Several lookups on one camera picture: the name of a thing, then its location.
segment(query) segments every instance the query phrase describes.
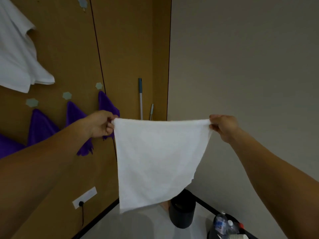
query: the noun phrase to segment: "hand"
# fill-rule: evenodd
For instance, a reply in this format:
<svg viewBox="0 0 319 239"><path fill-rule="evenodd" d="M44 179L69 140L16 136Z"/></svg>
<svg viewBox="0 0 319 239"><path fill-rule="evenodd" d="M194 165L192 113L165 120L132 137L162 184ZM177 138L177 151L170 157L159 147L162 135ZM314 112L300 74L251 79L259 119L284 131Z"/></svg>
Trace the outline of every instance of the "hand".
<svg viewBox="0 0 319 239"><path fill-rule="evenodd" d="M235 134L240 130L236 117L228 115L210 115L209 127L220 134L224 142L229 143Z"/></svg>
<svg viewBox="0 0 319 239"><path fill-rule="evenodd" d="M87 116L84 120L88 123L91 137L97 138L112 134L114 125L111 122L117 117L117 115L113 115L111 112L98 111Z"/></svg>

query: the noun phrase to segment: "white cloth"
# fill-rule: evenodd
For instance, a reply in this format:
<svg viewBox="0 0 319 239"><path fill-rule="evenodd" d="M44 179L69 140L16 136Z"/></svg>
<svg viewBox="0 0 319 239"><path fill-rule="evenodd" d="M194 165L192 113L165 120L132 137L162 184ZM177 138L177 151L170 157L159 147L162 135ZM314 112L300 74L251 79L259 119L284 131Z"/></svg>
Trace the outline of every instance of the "white cloth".
<svg viewBox="0 0 319 239"><path fill-rule="evenodd" d="M113 123L121 212L178 195L194 178L212 134L209 120Z"/></svg>
<svg viewBox="0 0 319 239"><path fill-rule="evenodd" d="M26 34L34 28L10 0L0 0L0 85L28 93L30 84L54 84Z"/></svg>

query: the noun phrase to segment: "wooden panel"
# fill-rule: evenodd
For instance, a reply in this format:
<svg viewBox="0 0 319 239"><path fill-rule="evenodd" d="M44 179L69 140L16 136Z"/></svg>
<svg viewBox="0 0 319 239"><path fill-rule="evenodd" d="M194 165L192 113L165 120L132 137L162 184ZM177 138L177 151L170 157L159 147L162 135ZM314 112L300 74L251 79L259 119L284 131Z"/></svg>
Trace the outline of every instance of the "wooden panel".
<svg viewBox="0 0 319 239"><path fill-rule="evenodd" d="M172 0L153 0L153 101L156 121L167 120Z"/></svg>
<svg viewBox="0 0 319 239"><path fill-rule="evenodd" d="M98 109L97 82L102 73L90 5L86 12L78 0L12 0L37 27L30 36L39 62L56 80L54 85L31 86L28 94L0 87L0 133L26 144L32 108L38 108L60 128L65 125L63 92L85 113ZM111 139L95 139L94 154L77 157L58 184L15 234L14 238L71 238L81 226L81 211L72 201L96 186L98 194L85 203L85 224L118 198L117 168Z"/></svg>
<svg viewBox="0 0 319 239"><path fill-rule="evenodd" d="M143 116L153 100L152 0L92 0L106 94L122 118L140 119L138 78L143 82Z"/></svg>

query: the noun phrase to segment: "electrical socket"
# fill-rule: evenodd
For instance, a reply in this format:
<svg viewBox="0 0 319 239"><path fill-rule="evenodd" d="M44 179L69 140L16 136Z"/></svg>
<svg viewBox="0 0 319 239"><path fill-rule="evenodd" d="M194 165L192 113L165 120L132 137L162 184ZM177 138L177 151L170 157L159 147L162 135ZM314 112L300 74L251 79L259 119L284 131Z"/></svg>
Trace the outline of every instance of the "electrical socket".
<svg viewBox="0 0 319 239"><path fill-rule="evenodd" d="M85 203L86 201L88 201L89 199L91 199L94 195L96 195L98 192L96 191L95 186L88 190L87 192L85 192L83 195L81 195L79 198L75 199L72 203L74 205L74 208L77 209L79 208L79 203L80 201L83 201L83 203Z"/></svg>

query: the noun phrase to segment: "person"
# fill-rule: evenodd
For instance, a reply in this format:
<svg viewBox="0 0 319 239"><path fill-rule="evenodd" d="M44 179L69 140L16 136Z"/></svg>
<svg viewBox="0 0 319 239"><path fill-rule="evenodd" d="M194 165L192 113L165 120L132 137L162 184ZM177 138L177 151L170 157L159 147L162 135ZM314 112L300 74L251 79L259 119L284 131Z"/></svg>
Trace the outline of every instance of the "person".
<svg viewBox="0 0 319 239"><path fill-rule="evenodd" d="M115 118L105 111L93 113L0 160L0 237L12 235L22 225L86 140L113 132L110 121ZM271 153L243 131L235 117L211 115L210 121L210 128L236 152L253 188L285 235L317 238L319 182Z"/></svg>

